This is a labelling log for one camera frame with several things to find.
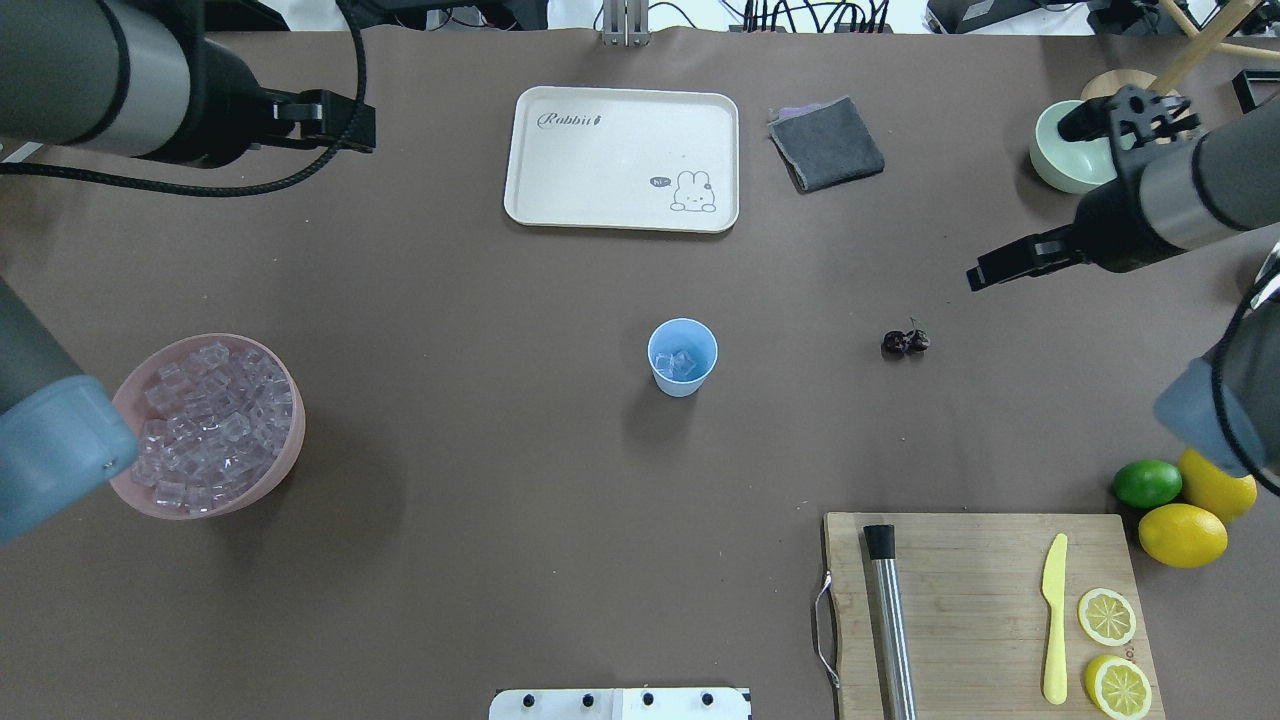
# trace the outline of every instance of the black cable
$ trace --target black cable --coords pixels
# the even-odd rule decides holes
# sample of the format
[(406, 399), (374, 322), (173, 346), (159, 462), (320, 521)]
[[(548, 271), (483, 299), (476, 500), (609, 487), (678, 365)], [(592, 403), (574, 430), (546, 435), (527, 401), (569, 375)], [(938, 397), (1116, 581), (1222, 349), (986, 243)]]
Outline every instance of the black cable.
[(511, 20), (509, 26), (507, 26), (507, 27), (498, 27), (498, 26), (490, 23), (489, 18), (484, 19), (484, 27), (490, 28), (490, 29), (498, 29), (498, 31), (502, 31), (502, 32), (511, 32), (518, 24), (520, 24), (520, 20)]
[(804, 6), (809, 8), (809, 17), (813, 18), (813, 31), (822, 32), (827, 29), (827, 26), (818, 27), (818, 9), (817, 9), (818, 6), (810, 3), (809, 0), (804, 0)]
[(1253, 475), (1253, 479), (1262, 484), (1262, 487), (1271, 491), (1271, 493), (1280, 496), (1280, 486), (1272, 482), (1270, 478), (1262, 474), (1262, 468), (1260, 468), (1249, 454), (1245, 452), (1244, 445), (1240, 443), (1240, 438), (1235, 436), (1235, 430), (1231, 429), (1231, 423), (1226, 416), (1226, 397), (1222, 389), (1222, 365), (1225, 364), (1226, 355), (1231, 350), (1231, 343), (1235, 341), (1235, 333), (1240, 329), (1240, 320), (1249, 311), (1249, 301), (1256, 297), (1262, 288), (1271, 283), (1271, 281), (1280, 277), (1280, 264), (1271, 268), (1257, 283), (1245, 293), (1244, 299), (1235, 307), (1235, 314), (1231, 315), (1231, 322), (1226, 324), (1226, 332), (1222, 333), (1222, 340), (1219, 341), (1217, 347), (1213, 348), (1213, 361), (1210, 363), (1210, 389), (1213, 395), (1213, 414), (1217, 415), (1217, 424), (1222, 428), (1222, 437), (1226, 438), (1226, 445), (1231, 447), (1231, 452), (1235, 457), (1244, 465), (1244, 469)]
[(735, 8), (735, 6), (730, 5), (730, 4), (728, 4), (728, 0), (721, 0), (721, 5), (723, 5), (723, 6), (724, 6), (724, 9), (726, 9), (726, 10), (728, 10), (730, 13), (733, 13), (735, 15), (737, 15), (737, 18), (739, 18), (740, 20), (741, 20), (741, 19), (746, 19), (746, 15), (744, 15), (744, 14), (742, 14), (742, 12), (741, 12), (741, 10), (739, 10), (737, 8)]
[(440, 10), (440, 12), (444, 13), (444, 20), (442, 20), (440, 24), (438, 24), (435, 27), (426, 27), (426, 19), (430, 15), (430, 10), (422, 13), (422, 27), (420, 27), (420, 28), (404, 24), (404, 20), (402, 20), (401, 17), (399, 17), (399, 13), (392, 13), (392, 19), (396, 20), (396, 23), (399, 24), (404, 29), (417, 29), (417, 31), (421, 31), (421, 32), (435, 32), (435, 31), (440, 29), (442, 27), (449, 24), (449, 18), (453, 17), (453, 10), (452, 9)]
[[(855, 3), (850, 3), (850, 0), (840, 0), (838, 3), (835, 3), (835, 1), (833, 3), (809, 3), (809, 1), (805, 1), (805, 9), (806, 10), (814, 10), (815, 8), (840, 8), (842, 5), (854, 5), (854, 4)], [(791, 20), (791, 14), (792, 13), (799, 13), (800, 10), (792, 10), (791, 8), (785, 8), (782, 10), (778, 10), (777, 8), (774, 8), (774, 12), (778, 12), (778, 14), (786, 14), (787, 19)], [(815, 10), (814, 10), (813, 14), (814, 14), (814, 18), (817, 19), (817, 12)], [(824, 23), (822, 23), (822, 20), (818, 20), (817, 23), (814, 23), (813, 29), (814, 29), (814, 32), (822, 32), (826, 27), (827, 26)]]
[[(854, 28), (860, 28), (863, 26), (863, 23), (867, 22), (867, 14), (863, 13), (861, 8), (859, 8), (858, 5), (854, 5), (852, 3), (850, 3), (850, 4), (842, 4), (840, 8), (836, 8), (835, 10), (832, 10), (832, 15), (836, 19), (836, 29), (835, 29), (835, 32), (840, 32), (840, 20), (842, 20), (845, 18), (845, 10), (852, 10), (851, 14), (854, 15), (850, 19), (849, 32), (854, 32)], [(823, 24), (823, 28), (826, 28), (827, 24), (831, 23), (831, 19), (832, 19), (831, 17), (827, 18), (827, 23)]]
[[(600, 5), (600, 10), (602, 12), (604, 10), (604, 5)], [(476, 29), (485, 29), (485, 28), (493, 27), (492, 24), (476, 26), (476, 24), (471, 24), (471, 23), (465, 23), (465, 22), (460, 20), (458, 18), (454, 18), (453, 15), (449, 15), (449, 22), (452, 22), (453, 24), (460, 24), (462, 27), (474, 27)]]
[(773, 4), (773, 26), (769, 28), (774, 32), (778, 29), (778, 10), (782, 8), (787, 9), (787, 24), (791, 26), (791, 32), (796, 32), (796, 20), (791, 17), (791, 5), (787, 0), (778, 0)]
[(356, 23), (356, 18), (351, 14), (348, 0), (334, 1), (338, 4), (342, 17), (347, 20), (347, 29), (351, 31), (351, 41), (356, 50), (356, 105), (351, 117), (347, 118), (347, 126), (342, 128), (342, 133), (338, 135), (334, 143), (326, 147), (325, 151), (321, 152), (319, 158), (312, 160), (310, 165), (302, 168), (292, 176), (278, 181), (242, 187), (205, 187), (114, 176), (110, 173), (100, 173), (82, 168), (42, 165), (38, 163), (0, 163), (0, 176), (41, 176), (49, 178), (74, 179), (124, 187), (129, 190), (147, 190), (151, 192), (165, 192), (169, 195), (184, 195), (188, 197), (250, 197), (253, 195), (266, 195), (268, 192), (298, 184), (320, 172), (320, 168), (325, 167), (325, 164), (328, 164), (339, 150), (342, 150), (343, 143), (346, 143), (347, 140), (351, 138), (351, 133), (355, 132), (356, 123), (360, 120), (360, 115), (365, 109), (365, 85), (367, 81), (365, 68), (365, 40), (360, 35), (360, 26)]
[[(1046, 3), (1044, 0), (1036, 0), (1036, 4), (1041, 6), (1041, 10), (1048, 10), (1050, 13), (1065, 13), (1075, 6), (1075, 3)], [(1061, 5), (1060, 8), (1050, 8), (1050, 5)]]
[[(826, 22), (823, 22), (822, 26), (818, 27), (818, 32), (827, 32), (827, 27), (831, 24), (831, 20), (836, 17), (837, 13), (842, 14), (845, 12), (845, 8), (856, 6), (856, 4), (847, 3), (846, 0), (841, 0), (840, 3), (819, 3), (817, 5), (812, 5), (808, 0), (805, 0), (805, 5), (809, 5), (809, 8), (820, 8), (823, 5), (836, 6), (836, 9), (827, 15)], [(837, 31), (840, 29), (840, 20), (836, 20), (836, 29)]]
[(689, 13), (681, 10), (680, 5), (676, 5), (675, 3), (667, 3), (664, 0), (662, 3), (654, 3), (653, 5), (649, 5), (649, 9), (652, 10), (654, 8), (662, 8), (663, 5), (667, 5), (668, 8), (675, 8), (677, 13), (685, 17), (685, 22), (689, 23), (689, 27), (698, 29), (698, 26), (694, 24), (694, 20), (689, 19)]

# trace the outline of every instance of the wooden stand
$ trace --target wooden stand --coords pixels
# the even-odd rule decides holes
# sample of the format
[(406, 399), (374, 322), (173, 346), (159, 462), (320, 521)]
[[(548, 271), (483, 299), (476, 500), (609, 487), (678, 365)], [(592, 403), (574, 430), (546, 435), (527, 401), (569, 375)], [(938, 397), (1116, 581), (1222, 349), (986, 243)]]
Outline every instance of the wooden stand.
[(1161, 8), (1190, 37), (1190, 44), (1188, 44), (1160, 77), (1133, 69), (1108, 70), (1089, 81), (1080, 92), (1080, 99), (1089, 100), (1092, 97), (1114, 95), (1125, 85), (1137, 85), (1161, 95), (1176, 94), (1174, 86), (1181, 82), (1187, 77), (1187, 73), (1192, 72), (1196, 65), (1201, 64), (1213, 51), (1233, 53), (1266, 60), (1280, 60), (1280, 53), (1275, 50), (1222, 42), (1260, 3), (1261, 0), (1231, 0), (1219, 10), (1217, 15), (1204, 26), (1203, 31), (1197, 31), (1196, 26), (1183, 14), (1181, 9), (1174, 4), (1174, 0), (1160, 0)]

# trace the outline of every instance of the gray cloth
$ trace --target gray cloth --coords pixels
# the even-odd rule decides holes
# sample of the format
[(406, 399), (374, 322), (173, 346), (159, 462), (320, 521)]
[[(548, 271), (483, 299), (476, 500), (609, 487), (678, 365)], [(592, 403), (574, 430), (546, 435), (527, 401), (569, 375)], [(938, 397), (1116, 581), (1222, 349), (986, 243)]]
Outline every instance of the gray cloth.
[(847, 96), (824, 105), (783, 108), (769, 135), (791, 165), (801, 192), (813, 192), (884, 169), (858, 108)]

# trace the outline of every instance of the yellow knife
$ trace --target yellow knife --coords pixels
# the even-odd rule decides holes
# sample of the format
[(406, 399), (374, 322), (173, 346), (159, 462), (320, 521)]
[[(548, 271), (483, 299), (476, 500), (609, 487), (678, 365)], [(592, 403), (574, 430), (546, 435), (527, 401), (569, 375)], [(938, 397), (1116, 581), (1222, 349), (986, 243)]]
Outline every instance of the yellow knife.
[(1066, 536), (1059, 533), (1044, 559), (1041, 594), (1048, 602), (1048, 647), (1044, 650), (1044, 700), (1053, 705), (1066, 702), (1066, 635), (1062, 628), (1062, 605), (1066, 594)]

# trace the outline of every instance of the brown table surface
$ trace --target brown table surface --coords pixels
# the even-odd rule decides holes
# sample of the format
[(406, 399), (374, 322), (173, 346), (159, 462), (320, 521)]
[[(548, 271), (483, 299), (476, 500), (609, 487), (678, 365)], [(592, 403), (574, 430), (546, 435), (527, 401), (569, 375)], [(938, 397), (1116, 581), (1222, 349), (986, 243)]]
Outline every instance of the brown table surface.
[[(241, 512), (166, 523), (102, 488), (0, 548), (0, 715), (462, 719), (500, 688), (649, 683), (832, 717), (810, 633), (822, 515), (1112, 510), (1119, 466), (1180, 452), (1152, 400), (1275, 241), (965, 284), (977, 255), (1071, 218), (1027, 160), (1037, 114), (1107, 68), (1158, 72), (1179, 40), (367, 37), (378, 151), (293, 190), (0, 186), (0, 270), (87, 372), (114, 388), (173, 340), (238, 332), (284, 359), (308, 419), (292, 478)], [(266, 86), (351, 91), (343, 35), (228, 42)], [(1239, 67), (1181, 83), (1208, 127), (1239, 115)], [(733, 99), (737, 224), (513, 223), (512, 113), (535, 85)], [(769, 109), (845, 94), (887, 169), (801, 196)], [(224, 184), (306, 160), (42, 156)], [(721, 346), (689, 400), (644, 356), (678, 315)], [(886, 361), (881, 334), (911, 315), (934, 348)], [(1276, 509), (1260, 498), (1201, 570), (1134, 548), (1170, 717), (1274, 714)]]

